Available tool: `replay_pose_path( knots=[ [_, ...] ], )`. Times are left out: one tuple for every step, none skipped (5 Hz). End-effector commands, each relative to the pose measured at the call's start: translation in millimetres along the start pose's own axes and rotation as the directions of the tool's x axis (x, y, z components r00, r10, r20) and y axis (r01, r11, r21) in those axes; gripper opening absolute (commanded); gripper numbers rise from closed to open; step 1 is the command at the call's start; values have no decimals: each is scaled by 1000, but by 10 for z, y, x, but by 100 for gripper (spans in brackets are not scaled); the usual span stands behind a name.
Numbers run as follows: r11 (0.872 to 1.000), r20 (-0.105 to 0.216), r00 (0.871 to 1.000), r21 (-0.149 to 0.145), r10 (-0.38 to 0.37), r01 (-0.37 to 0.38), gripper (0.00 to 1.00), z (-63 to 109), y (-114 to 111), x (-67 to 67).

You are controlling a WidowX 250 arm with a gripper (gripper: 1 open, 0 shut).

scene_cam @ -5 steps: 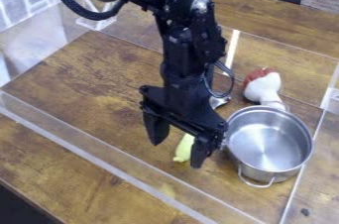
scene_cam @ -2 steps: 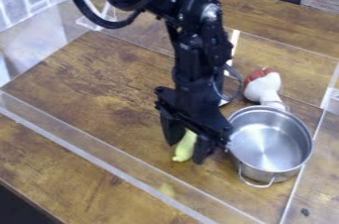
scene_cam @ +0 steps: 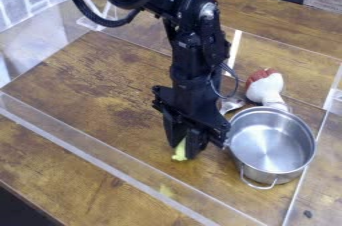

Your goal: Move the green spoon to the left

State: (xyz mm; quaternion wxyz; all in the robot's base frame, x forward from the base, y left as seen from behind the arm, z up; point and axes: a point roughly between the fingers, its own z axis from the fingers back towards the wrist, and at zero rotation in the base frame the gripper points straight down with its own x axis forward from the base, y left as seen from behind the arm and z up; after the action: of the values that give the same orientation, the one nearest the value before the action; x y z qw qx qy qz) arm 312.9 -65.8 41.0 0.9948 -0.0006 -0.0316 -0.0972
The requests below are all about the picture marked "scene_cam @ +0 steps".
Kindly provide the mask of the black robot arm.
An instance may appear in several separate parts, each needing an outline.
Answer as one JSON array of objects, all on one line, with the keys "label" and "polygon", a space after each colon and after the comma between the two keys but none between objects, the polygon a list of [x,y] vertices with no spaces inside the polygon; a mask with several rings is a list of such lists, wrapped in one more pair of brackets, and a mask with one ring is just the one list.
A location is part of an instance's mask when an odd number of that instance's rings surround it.
[{"label": "black robot arm", "polygon": [[163,114],[169,144],[185,144],[195,158],[209,143],[222,145],[230,130],[217,108],[223,62],[230,43],[221,28],[215,0],[108,0],[123,9],[141,9],[163,20],[173,48],[170,87],[153,88],[154,108]]}]

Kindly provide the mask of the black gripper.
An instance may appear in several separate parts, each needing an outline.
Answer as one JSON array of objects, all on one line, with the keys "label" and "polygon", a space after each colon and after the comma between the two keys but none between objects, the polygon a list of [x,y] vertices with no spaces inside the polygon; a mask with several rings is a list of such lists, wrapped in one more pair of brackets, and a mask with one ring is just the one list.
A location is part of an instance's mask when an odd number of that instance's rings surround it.
[{"label": "black gripper", "polygon": [[171,69],[170,77],[171,87],[153,87],[153,107],[163,114],[170,146],[175,148],[186,137],[186,158],[194,159],[209,142],[223,147],[230,131],[230,123],[217,107],[222,70],[189,77],[179,69]]}]

